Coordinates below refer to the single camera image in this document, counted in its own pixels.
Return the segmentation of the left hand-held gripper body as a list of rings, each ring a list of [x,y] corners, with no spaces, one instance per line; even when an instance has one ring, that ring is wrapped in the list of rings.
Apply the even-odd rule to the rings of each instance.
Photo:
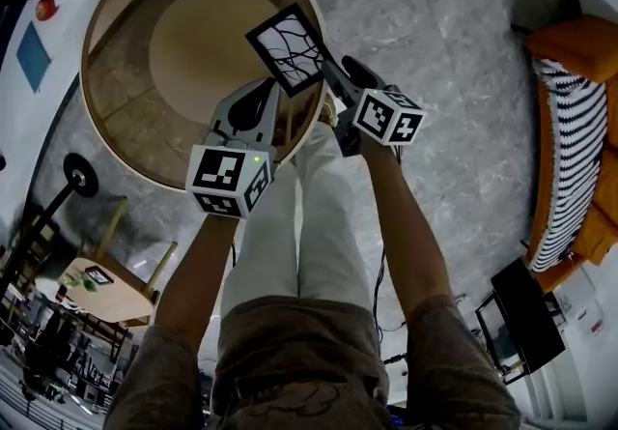
[[[204,213],[249,217],[273,179],[274,133],[215,126],[192,148],[185,190]]]

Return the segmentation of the black framed branch picture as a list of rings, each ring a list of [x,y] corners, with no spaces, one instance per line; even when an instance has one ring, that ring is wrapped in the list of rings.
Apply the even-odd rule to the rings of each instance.
[[[249,31],[245,38],[289,98],[323,79],[322,66],[331,55],[297,3]]]

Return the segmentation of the person's left forearm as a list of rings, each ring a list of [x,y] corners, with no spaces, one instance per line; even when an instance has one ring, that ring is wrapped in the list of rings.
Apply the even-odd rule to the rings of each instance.
[[[238,224],[207,216],[159,301],[154,323],[178,335],[193,355],[209,326]]]

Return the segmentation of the person's right forearm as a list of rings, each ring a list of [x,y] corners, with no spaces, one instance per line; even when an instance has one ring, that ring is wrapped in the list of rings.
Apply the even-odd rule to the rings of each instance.
[[[451,296],[444,257],[392,150],[361,137],[391,280],[406,322],[424,301]]]

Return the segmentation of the person's right shoe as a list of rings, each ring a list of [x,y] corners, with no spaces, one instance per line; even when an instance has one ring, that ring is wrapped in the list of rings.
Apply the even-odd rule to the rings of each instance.
[[[336,103],[332,96],[327,94],[324,97],[323,107],[318,116],[318,121],[330,126],[331,128],[335,128],[338,124],[338,114]]]

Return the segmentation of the person's white trousers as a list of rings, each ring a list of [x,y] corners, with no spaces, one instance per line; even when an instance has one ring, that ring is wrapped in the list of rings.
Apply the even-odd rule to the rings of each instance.
[[[351,179],[334,131],[317,122],[247,220],[237,264],[223,285],[221,314],[271,296],[370,310],[353,212]]]

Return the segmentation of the black coat stand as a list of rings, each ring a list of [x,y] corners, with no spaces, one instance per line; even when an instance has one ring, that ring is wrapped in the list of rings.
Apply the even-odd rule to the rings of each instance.
[[[22,256],[67,198],[74,192],[82,197],[92,198],[98,192],[97,174],[91,163],[83,156],[76,153],[67,154],[64,158],[63,170],[67,184],[20,239],[9,257],[6,268],[0,276],[0,300],[4,298],[9,284],[20,272]]]

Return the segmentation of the oval wooden side table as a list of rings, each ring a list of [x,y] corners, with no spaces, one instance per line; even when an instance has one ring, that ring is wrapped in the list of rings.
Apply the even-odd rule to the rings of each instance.
[[[88,292],[81,287],[67,290],[66,298],[79,310],[103,322],[121,323],[132,328],[146,326],[149,323],[159,296],[155,288],[156,282],[178,244],[170,244],[147,281],[140,279],[107,252],[120,219],[125,214],[126,205],[127,199],[123,197],[94,253],[89,257],[74,258],[60,274],[57,282],[60,287],[61,277],[65,273],[75,275],[84,272],[88,267],[99,266],[114,279],[113,284],[97,285],[98,290],[95,293]]]

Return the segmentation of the green leafy plant sprig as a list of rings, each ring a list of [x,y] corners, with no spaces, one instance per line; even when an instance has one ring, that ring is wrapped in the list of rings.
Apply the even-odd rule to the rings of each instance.
[[[98,290],[96,282],[84,272],[80,272],[75,275],[65,273],[61,277],[61,283],[67,288],[67,290],[72,290],[79,287],[91,293],[95,293]]]

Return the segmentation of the black white striped blanket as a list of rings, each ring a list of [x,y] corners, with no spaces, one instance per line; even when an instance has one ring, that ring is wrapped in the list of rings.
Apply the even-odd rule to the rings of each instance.
[[[533,68],[548,90],[549,206],[529,264],[543,272],[562,260],[583,224],[601,170],[607,135],[606,88],[549,59]]]

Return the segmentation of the teal book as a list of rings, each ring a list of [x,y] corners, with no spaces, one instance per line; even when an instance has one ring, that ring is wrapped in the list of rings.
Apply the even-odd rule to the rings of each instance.
[[[17,48],[16,58],[30,88],[34,93],[38,93],[51,59],[33,22],[30,22],[25,29]]]

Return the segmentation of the orange sofa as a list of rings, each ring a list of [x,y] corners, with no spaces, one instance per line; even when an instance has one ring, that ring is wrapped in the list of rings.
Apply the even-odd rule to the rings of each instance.
[[[549,206],[549,114],[542,102],[548,90],[538,84],[539,106],[539,180],[533,218],[528,267],[541,289],[553,291],[584,262],[599,266],[608,251],[618,244],[618,24],[592,15],[584,15],[532,33],[526,40],[533,61],[549,59],[562,64],[606,88],[608,125],[601,157],[601,170],[582,226],[568,252],[555,266],[533,272],[532,252],[540,241],[542,219]]]

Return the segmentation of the person's printed t-shirt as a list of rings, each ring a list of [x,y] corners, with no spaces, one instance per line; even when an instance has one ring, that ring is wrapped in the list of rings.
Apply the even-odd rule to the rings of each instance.
[[[211,391],[216,430],[392,430],[388,377],[372,314],[359,306],[270,296],[221,322]],[[448,296],[407,324],[407,408],[415,430],[520,430],[520,411]],[[153,326],[104,430],[199,430],[199,372],[188,343]]]

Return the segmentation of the black cabinet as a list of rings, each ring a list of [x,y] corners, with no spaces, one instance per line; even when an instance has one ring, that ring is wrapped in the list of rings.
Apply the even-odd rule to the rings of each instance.
[[[565,351],[543,292],[521,259],[491,279],[498,308],[529,374]]]

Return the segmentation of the black framed glass panel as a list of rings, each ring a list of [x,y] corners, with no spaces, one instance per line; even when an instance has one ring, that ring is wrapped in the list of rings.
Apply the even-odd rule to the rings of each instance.
[[[485,339],[486,349],[505,385],[525,377],[528,369],[516,342],[512,339],[506,317],[495,292],[491,292],[475,310]]]

